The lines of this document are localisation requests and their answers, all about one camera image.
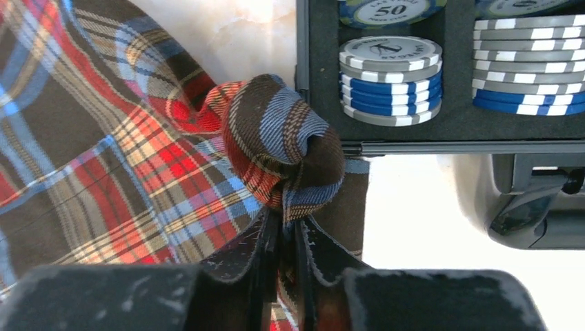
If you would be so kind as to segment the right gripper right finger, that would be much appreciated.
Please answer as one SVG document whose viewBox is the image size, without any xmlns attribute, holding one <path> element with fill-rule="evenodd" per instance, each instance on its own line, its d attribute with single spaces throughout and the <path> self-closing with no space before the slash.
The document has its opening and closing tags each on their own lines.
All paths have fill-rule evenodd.
<svg viewBox="0 0 585 331">
<path fill-rule="evenodd" d="M 544 330 L 526 288 L 499 270 L 382 270 L 311 217 L 295 222 L 301 330 Z"/>
</svg>

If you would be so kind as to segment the blue fifty poker chip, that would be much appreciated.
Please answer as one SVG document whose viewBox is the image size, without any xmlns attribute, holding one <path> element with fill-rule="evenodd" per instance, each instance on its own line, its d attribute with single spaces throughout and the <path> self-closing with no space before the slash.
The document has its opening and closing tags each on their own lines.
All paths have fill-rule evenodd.
<svg viewBox="0 0 585 331">
<path fill-rule="evenodd" d="M 437 14 L 447 0 L 338 1 L 339 20 L 352 28 L 378 29 L 408 26 Z"/>
</svg>

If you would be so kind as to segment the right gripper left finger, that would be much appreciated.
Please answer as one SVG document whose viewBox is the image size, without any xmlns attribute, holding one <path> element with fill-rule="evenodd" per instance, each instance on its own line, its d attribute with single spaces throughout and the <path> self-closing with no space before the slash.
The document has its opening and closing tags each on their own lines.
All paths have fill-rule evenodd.
<svg viewBox="0 0 585 331">
<path fill-rule="evenodd" d="M 1 307 L 2 330 L 267 330 L 280 217 L 262 210 L 199 263 L 45 265 Z"/>
</svg>

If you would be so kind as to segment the black poker chip case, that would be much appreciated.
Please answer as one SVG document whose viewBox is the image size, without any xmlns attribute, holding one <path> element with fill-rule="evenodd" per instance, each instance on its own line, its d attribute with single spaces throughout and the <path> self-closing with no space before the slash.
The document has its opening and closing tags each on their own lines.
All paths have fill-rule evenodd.
<svg viewBox="0 0 585 331">
<path fill-rule="evenodd" d="M 338 131 L 350 156 L 454 154 L 474 177 L 460 197 L 472 222 L 510 248 L 584 248 L 584 115 L 522 116 L 472 103 L 474 1 L 449 1 L 429 19 L 387 34 L 415 35 L 444 51 L 439 114 L 415 126 L 386 128 L 344 114 L 338 92 L 338 48 L 368 35 L 339 20 L 337 1 L 297 2 L 298 91 Z"/>
</svg>

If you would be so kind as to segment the grey blue chip row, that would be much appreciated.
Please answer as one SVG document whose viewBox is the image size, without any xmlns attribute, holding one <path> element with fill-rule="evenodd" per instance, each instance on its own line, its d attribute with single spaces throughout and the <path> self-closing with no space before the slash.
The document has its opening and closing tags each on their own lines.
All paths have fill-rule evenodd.
<svg viewBox="0 0 585 331">
<path fill-rule="evenodd" d="M 477 20 L 473 105 L 528 116 L 584 112 L 584 15 Z"/>
</svg>

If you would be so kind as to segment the grey blue chip stack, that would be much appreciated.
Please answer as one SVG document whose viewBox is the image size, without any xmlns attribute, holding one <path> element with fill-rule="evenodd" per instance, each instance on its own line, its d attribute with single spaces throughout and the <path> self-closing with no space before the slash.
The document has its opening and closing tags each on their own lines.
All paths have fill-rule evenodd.
<svg viewBox="0 0 585 331">
<path fill-rule="evenodd" d="M 339 98 L 345 115 L 390 128 L 435 118 L 442 106 L 442 47 L 412 36 L 370 36 L 339 48 Z"/>
</svg>

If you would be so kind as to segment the plaid flannel shirt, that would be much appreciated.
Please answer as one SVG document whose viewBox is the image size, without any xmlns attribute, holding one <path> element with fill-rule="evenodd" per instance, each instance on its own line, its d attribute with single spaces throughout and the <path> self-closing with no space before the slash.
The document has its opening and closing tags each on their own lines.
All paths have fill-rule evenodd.
<svg viewBox="0 0 585 331">
<path fill-rule="evenodd" d="M 295 222 L 360 260 L 368 171 L 281 77 L 215 83 L 130 1 L 1 2 L 1 307 L 45 265 L 199 263 L 272 210 L 267 330 L 301 330 Z"/>
</svg>

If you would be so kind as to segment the blue poker chip top right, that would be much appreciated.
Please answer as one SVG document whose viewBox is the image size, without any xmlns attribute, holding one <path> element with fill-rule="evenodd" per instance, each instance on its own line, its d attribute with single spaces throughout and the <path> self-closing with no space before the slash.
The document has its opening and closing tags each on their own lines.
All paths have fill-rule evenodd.
<svg viewBox="0 0 585 331">
<path fill-rule="evenodd" d="M 485 0 L 476 1 L 476 19 L 531 17 L 568 8 L 577 0 Z"/>
</svg>

